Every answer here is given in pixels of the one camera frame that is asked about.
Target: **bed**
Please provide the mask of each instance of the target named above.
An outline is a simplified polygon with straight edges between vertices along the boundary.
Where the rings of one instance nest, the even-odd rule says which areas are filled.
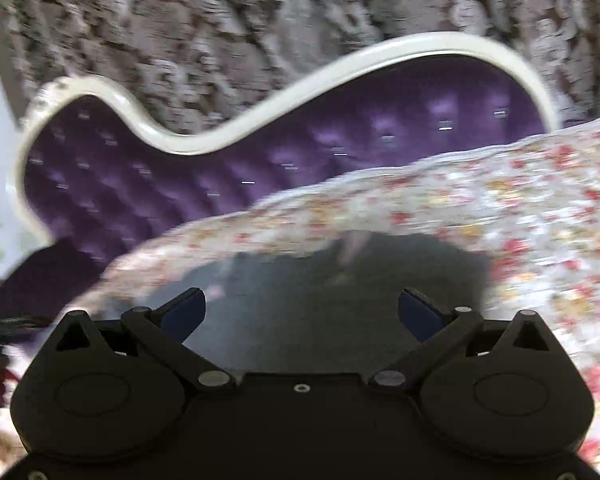
[[[47,247],[0,286],[0,315],[109,317],[197,284],[210,308],[190,348],[236,373],[342,371],[413,344],[384,305],[418,269],[442,303],[543,314],[596,396],[583,454],[600,469],[600,182],[576,160],[600,164],[600,122],[560,127],[524,60],[455,32],[369,47],[195,136],[111,81],[61,78],[29,107],[8,189]],[[337,309],[308,316],[293,283]]]

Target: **triangular cutout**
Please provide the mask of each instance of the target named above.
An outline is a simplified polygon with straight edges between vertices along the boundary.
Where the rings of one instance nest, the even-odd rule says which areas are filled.
[[[529,348],[530,350],[539,350],[542,352],[549,351],[549,347],[538,332],[538,329],[530,321],[523,323],[522,328],[518,333],[518,337],[513,342],[513,346],[517,346],[518,348]]]
[[[64,352],[65,350],[75,350],[77,348],[87,348],[90,346],[87,335],[82,330],[80,323],[69,325],[58,343],[56,350]]]

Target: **floral fabric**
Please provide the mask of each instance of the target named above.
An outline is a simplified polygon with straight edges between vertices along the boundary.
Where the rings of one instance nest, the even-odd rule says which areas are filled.
[[[343,232],[428,234],[491,259],[482,310],[537,310],[596,401],[581,454],[600,471],[600,120],[510,146],[357,171],[285,191],[249,211],[183,226],[115,260],[68,309],[99,313],[233,254],[293,254]]]
[[[125,85],[188,134],[378,41],[460,30],[512,46],[565,120],[600,115],[600,0],[2,0],[26,95],[61,75]]]

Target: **cream trim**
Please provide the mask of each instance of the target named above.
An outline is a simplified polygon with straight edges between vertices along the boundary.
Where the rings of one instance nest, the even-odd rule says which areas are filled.
[[[462,32],[426,32],[384,41],[345,56],[275,93],[235,119],[192,136],[175,134],[157,124],[125,88],[111,80],[93,75],[61,77],[40,89],[21,120],[24,137],[13,171],[8,176],[8,193],[27,228],[42,243],[51,244],[53,237],[26,201],[24,167],[29,149],[45,124],[69,102],[83,95],[94,95],[106,102],[147,144],[167,153],[200,155],[221,150],[318,95],[365,73],[416,57],[440,54],[471,56],[497,66],[528,92],[545,129],[548,132],[560,129],[558,112],[540,76],[513,50]]]

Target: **purple tufted headboard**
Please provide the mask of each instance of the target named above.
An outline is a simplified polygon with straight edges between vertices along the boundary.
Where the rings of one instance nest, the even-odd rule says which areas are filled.
[[[467,56],[420,57],[360,76],[206,155],[153,148],[103,101],[82,96],[30,147],[24,192],[62,240],[63,263],[49,264],[49,272],[77,266],[77,294],[112,259],[183,222],[243,210],[271,193],[347,171],[404,166],[542,132],[519,83]],[[10,290],[9,280],[0,288],[2,314],[24,307],[19,272]],[[53,317],[64,306],[45,301],[31,308]]]

